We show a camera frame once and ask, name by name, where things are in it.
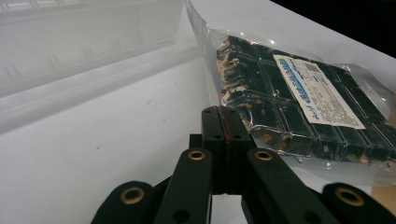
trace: brass insert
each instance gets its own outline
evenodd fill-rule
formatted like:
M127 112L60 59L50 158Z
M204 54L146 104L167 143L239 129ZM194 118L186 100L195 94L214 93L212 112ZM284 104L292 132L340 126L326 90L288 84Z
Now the brass insert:
M254 156L261 161L270 161L273 158L270 153L265 151L257 151Z
M189 158L193 161L201 161L206 157L205 153L202 151L192 151L189 153Z
M134 196L133 197L127 197L127 194L133 192ZM120 199L123 203L125 204L134 204L134 203L139 203L142 201L142 199L145 197L145 191L143 191L139 187L132 187L126 189L120 196Z
M352 189L337 188L335 189L335 196L337 196L337 198L339 198L344 203L352 206L364 205L363 198Z

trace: clear plastic bag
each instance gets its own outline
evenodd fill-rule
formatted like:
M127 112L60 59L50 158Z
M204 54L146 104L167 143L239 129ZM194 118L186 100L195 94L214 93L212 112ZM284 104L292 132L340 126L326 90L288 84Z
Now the clear plastic bag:
M273 40L210 29L190 1L186 7L211 104L239 111L258 147L294 157L296 166L331 181L393 184L394 93L356 65L326 64Z

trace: barcode label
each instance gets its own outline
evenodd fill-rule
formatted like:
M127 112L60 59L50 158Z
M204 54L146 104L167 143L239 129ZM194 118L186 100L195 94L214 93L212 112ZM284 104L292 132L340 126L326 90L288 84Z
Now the barcode label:
M318 72L318 73L320 73L320 71L319 71L314 65L312 65L312 64L305 63L305 67L306 67L309 71L311 71L311 72Z
M365 129L317 64L282 55L274 59L309 122Z

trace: clear plastic container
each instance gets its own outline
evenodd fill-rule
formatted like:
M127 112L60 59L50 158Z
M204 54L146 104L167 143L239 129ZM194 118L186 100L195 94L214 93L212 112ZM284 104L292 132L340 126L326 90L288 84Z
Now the clear plastic container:
M0 1L0 97L159 48L176 35L182 6L181 0Z

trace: white table surface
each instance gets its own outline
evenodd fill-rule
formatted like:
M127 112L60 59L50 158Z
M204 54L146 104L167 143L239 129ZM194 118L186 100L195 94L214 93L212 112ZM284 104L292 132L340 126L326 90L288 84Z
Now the white table surface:
M193 3L211 27L298 46L326 63L355 63L383 80L396 66L269 1ZM205 64L183 8L179 33L163 48L10 95L0 106L0 223L89 223L116 186L156 185L172 174L209 106ZM328 182L294 171L313 189ZM240 197L216 196L212 223L246 223Z

